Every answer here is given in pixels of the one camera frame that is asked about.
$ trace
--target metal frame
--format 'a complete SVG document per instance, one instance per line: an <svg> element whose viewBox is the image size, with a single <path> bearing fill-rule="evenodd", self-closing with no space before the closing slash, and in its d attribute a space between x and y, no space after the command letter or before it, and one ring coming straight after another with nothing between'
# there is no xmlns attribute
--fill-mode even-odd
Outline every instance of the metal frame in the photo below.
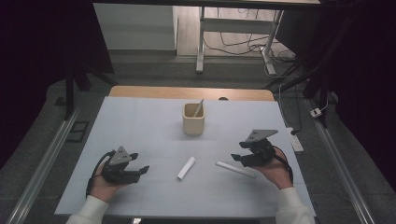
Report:
<svg viewBox="0 0 396 224"><path fill-rule="evenodd" d="M309 111L315 108L315 103L312 100L305 100L305 105ZM315 125L317 126L318 133L329 153L330 158L332 159L335 170L344 184L346 193L349 195L350 200L355 207L356 214L361 220L361 223L375 224L373 215L371 214L367 202L361 195L361 191L353 180L352 174L347 169L343 157L341 156L336 144L332 140L330 131L325 129L318 119L315 119Z"/></svg>
<svg viewBox="0 0 396 224"><path fill-rule="evenodd" d="M275 69L269 56L277 26L283 11L276 14L274 21L243 21L230 19L205 19L205 7L200 7L200 30L195 72L204 72L204 32L223 32L237 34L269 35L265 48L262 48L262 57L269 75L275 75Z"/></svg>
<svg viewBox="0 0 396 224"><path fill-rule="evenodd" d="M48 174L50 173L50 169L55 162L62 146L64 145L66 136L69 134L80 110L81 103L76 106L69 119L64 120L61 123L61 126L59 127L58 132L55 134L54 138L49 144L49 147L44 154L43 159L35 169L35 173L33 174L22 196L18 200L17 204L14 207L14 210L9 216L7 224L23 223L23 221L26 219L30 209L32 208L33 203L35 202L35 198L37 197Z"/></svg>

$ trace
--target cable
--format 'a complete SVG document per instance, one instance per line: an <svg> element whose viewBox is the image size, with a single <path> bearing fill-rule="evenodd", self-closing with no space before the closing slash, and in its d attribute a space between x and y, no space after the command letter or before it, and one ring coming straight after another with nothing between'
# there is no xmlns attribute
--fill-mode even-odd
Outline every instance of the cable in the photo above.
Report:
<svg viewBox="0 0 396 224"><path fill-rule="evenodd" d="M250 9L248 8L248 9L245 9L245 11L242 11L242 12L241 12L241 8L238 8L238 12L239 12L240 14L247 12L247 15L245 16L245 19L247 19L247 18L248 18L248 14L249 14L249 12L250 12Z"/></svg>
<svg viewBox="0 0 396 224"><path fill-rule="evenodd" d="M250 45L248 46L248 48L254 52L262 52L262 48L265 48L265 45L261 45L261 44Z"/></svg>
<svg viewBox="0 0 396 224"><path fill-rule="evenodd" d="M96 175L96 171L98 170L100 164L102 163L102 161L107 157L107 156L111 156L112 154L114 154L114 150L107 152L100 160L98 163L96 163L95 168L93 169L91 178L88 180L88 184L87 184L87 189L85 190L85 197L88 197L88 195L90 195L91 193L91 188L92 188L92 184L93 184L93 179L96 178L98 175Z"/></svg>
<svg viewBox="0 0 396 224"><path fill-rule="evenodd" d="M255 20L257 20L258 16L259 16L259 9L257 9ZM218 18L221 18L220 7L218 7ZM257 40L261 40L261 39L264 39L264 38L268 38L268 36L259 37L259 38L256 38L256 39L251 39L251 37L252 37L252 34L250 34L250 38L249 38L249 40L247 40L247 41L243 41L243 42L239 42L239 43L234 43L234 44L226 44L226 43L224 42L224 39L223 39L223 36L222 36L222 32L220 32L221 42L222 42L222 44L225 45L225 46L235 46L235 45L241 45L241 44L246 44L246 43L247 43L247 45L250 47L250 45L249 45L250 41L257 41Z"/></svg>
<svg viewBox="0 0 396 224"><path fill-rule="evenodd" d="M272 58L276 63L283 64L283 63L293 63L293 62L296 62L296 61L297 61L295 58L289 58L289 57L288 57L290 60L284 60L284 59L282 59L281 57L279 57L279 55L280 55L281 53L287 52L287 51L291 51L290 49L281 50L281 51L277 54L277 56L274 55L274 51L273 51L272 49L270 49L270 51L271 51L271 54L272 54L272 57L271 57L271 58Z"/></svg>
<svg viewBox="0 0 396 224"><path fill-rule="evenodd" d="M250 50L248 50L248 51L246 51L246 52L233 53L233 52L230 52L230 51L227 51L227 50L224 50L224 49L215 49L215 48L211 48L210 46L208 46L208 45L206 44L205 39L204 39L204 43L205 43L205 45L206 45L209 49L222 51L222 52L229 53L229 54L232 54L232 55L243 55L243 54L247 54L247 53L250 53L250 52L253 51L253 49L250 49Z"/></svg>
<svg viewBox="0 0 396 224"><path fill-rule="evenodd" d="M277 97L277 103L279 104L280 115L282 115L282 119L283 119L283 121L285 122L286 127L289 128L289 124L288 124L288 122L286 121L285 117L283 116L282 103L280 102L280 88L281 88L281 87L282 87L282 85L279 85L279 94L278 94L278 97Z"/></svg>
<svg viewBox="0 0 396 224"><path fill-rule="evenodd" d="M326 105L325 105L322 109L320 109L320 111L326 109L326 107L327 107L328 105L329 105L329 97L326 99Z"/></svg>
<svg viewBox="0 0 396 224"><path fill-rule="evenodd" d="M271 75L268 73L267 64L268 64L269 62L270 62L270 61L268 61L268 62L266 62L266 63L264 64L264 72L265 72L265 75L267 75L268 77L276 77L276 76L271 76ZM295 62L294 64L292 64L282 75L277 76L276 78L298 77L298 76L289 76L290 73L294 72L294 70L298 68L298 66L297 66L297 67L291 69L293 66L296 66L296 65L298 65L297 62Z"/></svg>
<svg viewBox="0 0 396 224"><path fill-rule="evenodd" d="M299 119L299 122L300 122L300 127L297 130L291 131L290 133L292 135L295 135L295 134L299 133L303 129L303 123L301 121L300 105L298 103L298 98L297 98L297 86L294 86L294 94L296 96L295 99L296 99L296 103L297 103L297 113L298 113L298 119Z"/></svg>

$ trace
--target vertical pole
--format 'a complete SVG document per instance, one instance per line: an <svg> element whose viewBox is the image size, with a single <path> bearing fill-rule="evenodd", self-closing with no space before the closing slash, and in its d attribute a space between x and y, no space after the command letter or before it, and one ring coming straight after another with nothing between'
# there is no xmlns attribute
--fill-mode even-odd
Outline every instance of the vertical pole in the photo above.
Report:
<svg viewBox="0 0 396 224"><path fill-rule="evenodd" d="M265 44L265 48L262 49L262 57L264 58L265 61L265 66L267 67L268 70L268 74L269 75L275 75L275 69L274 66L271 62L271 58L270 58L270 49L271 49L271 45L274 41L274 37L276 34L276 30L277 30L277 26L279 25L280 22L280 18L282 17L282 13L283 10L279 10L277 13L275 12L276 16L273 22L273 25L271 26L271 31L270 31L270 35L268 36L268 40L267 43Z"/></svg>
<svg viewBox="0 0 396 224"><path fill-rule="evenodd" d="M200 7L200 27L199 27L199 44L197 54L196 73L204 72L204 28L205 28L205 7Z"/></svg>

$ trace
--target white device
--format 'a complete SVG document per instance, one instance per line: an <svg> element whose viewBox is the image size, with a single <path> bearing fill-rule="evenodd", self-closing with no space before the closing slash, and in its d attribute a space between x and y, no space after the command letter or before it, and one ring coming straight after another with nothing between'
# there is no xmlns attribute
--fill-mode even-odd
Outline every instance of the white device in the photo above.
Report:
<svg viewBox="0 0 396 224"><path fill-rule="evenodd" d="M186 164L183 166L183 169L181 169L180 173L178 173L177 178L180 180L183 179L184 175L190 170L190 168L195 164L195 158L190 157L190 159L186 162Z"/></svg>
<svg viewBox="0 0 396 224"><path fill-rule="evenodd" d="M290 142L291 142L291 146L293 147L295 152L302 152L304 151L303 146L300 143L300 140L298 139L297 135L295 134L291 134L291 132L293 131L293 128L286 128Z"/></svg>
<svg viewBox="0 0 396 224"><path fill-rule="evenodd" d="M227 163L224 163L224 162L222 162L222 161L216 162L216 165L219 166L219 167L225 168L225 169L227 169L227 170L234 171L234 172L236 172L236 173L238 173L238 174L241 174L241 175L247 175L247 176L249 176L249 177L251 177L251 178L256 178L256 175L255 175L253 172L246 171L246 170L242 170L242 169L240 169L240 168L231 166L231 165L229 165L229 164L227 164Z"/></svg>
<svg viewBox="0 0 396 224"><path fill-rule="evenodd" d="M319 110L318 108L311 110L311 116L314 118L317 118L321 115L321 110Z"/></svg>

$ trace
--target hand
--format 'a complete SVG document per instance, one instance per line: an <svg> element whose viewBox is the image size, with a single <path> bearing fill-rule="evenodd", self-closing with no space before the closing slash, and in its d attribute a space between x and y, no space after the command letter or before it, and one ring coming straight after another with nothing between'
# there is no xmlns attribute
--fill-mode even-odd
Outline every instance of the hand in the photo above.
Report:
<svg viewBox="0 0 396 224"><path fill-rule="evenodd" d="M101 176L103 167L104 167L103 164L100 165L96 171L95 178L93 179L90 195L99 200L102 200L105 203L108 203L110 199L113 198L117 190L127 185L107 183L105 179Z"/></svg>
<svg viewBox="0 0 396 224"><path fill-rule="evenodd" d="M283 160L286 160L285 155L279 148L274 147L274 149L276 151L276 155L278 155ZM253 166L251 168L262 173L269 181L274 183L278 189L293 187L288 170L286 169L285 165L277 159L271 160L264 166Z"/></svg>

